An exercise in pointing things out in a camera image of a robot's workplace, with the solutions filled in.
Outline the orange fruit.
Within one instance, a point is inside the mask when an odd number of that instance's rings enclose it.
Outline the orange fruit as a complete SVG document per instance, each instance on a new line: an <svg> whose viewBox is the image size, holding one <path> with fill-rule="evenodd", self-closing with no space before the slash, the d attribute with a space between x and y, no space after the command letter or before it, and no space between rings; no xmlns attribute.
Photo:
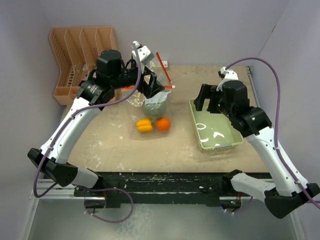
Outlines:
<svg viewBox="0 0 320 240"><path fill-rule="evenodd" d="M155 121L155 127L160 132L166 132L171 128L171 121L167 117L161 117Z"/></svg>

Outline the clear zip bag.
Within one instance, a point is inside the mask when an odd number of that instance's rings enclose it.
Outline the clear zip bag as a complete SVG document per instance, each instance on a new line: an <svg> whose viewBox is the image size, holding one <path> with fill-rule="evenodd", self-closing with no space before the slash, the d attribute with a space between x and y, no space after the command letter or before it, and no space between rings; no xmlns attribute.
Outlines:
<svg viewBox="0 0 320 240"><path fill-rule="evenodd" d="M157 81L165 86L171 86L172 80L167 72L164 62L162 61L158 52L151 52L151 57L146 65L156 75Z"/></svg>
<svg viewBox="0 0 320 240"><path fill-rule="evenodd" d="M156 127L157 121L168 116L169 95L175 85L165 85L164 91L152 98L146 98L135 91L126 101L126 111L129 115L129 135L134 140L151 140L165 137L169 130Z"/></svg>

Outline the yellow bell pepper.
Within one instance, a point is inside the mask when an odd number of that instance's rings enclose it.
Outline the yellow bell pepper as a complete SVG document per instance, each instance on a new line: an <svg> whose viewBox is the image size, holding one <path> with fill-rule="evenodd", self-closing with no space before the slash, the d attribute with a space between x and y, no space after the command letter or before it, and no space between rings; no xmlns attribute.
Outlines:
<svg viewBox="0 0 320 240"><path fill-rule="evenodd" d="M140 133L148 133L154 130L152 120L144 118L136 122L136 128Z"/></svg>

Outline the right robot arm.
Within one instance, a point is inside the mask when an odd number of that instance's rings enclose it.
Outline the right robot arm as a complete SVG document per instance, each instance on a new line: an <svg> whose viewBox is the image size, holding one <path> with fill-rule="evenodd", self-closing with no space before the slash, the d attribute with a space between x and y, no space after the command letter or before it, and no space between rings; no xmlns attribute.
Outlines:
<svg viewBox="0 0 320 240"><path fill-rule="evenodd" d="M203 109L205 100L209 100L208 112L226 116L231 126L251 144L273 180L266 182L236 169L222 178L222 190L226 195L242 192L256 198L278 219L319 195L318 184L310 183L301 175L282 148L265 111L250 105L247 87L241 81L202 84L193 101L196 111Z"/></svg>

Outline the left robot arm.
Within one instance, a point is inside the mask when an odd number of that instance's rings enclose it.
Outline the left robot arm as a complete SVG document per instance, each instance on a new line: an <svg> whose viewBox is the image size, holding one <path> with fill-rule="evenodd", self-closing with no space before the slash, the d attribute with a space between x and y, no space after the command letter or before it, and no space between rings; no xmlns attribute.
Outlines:
<svg viewBox="0 0 320 240"><path fill-rule="evenodd" d="M165 89L156 74L147 68L154 57L147 46L138 46L131 52L131 59L124 63L119 51L104 50L56 131L39 149L29 150L27 156L37 170L62 187L72 184L85 187L91 196L101 194L102 177L92 170L69 164L70 154L90 122L113 104L111 100L117 89L132 86L147 99Z"/></svg>

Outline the netted green melon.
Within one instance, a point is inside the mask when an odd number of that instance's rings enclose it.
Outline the netted green melon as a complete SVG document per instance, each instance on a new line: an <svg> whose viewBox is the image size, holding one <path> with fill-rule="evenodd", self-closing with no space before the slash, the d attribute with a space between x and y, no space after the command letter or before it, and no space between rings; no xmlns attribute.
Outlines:
<svg viewBox="0 0 320 240"><path fill-rule="evenodd" d="M142 112L150 119L159 119L165 115L167 105L165 101L146 102L142 104Z"/></svg>

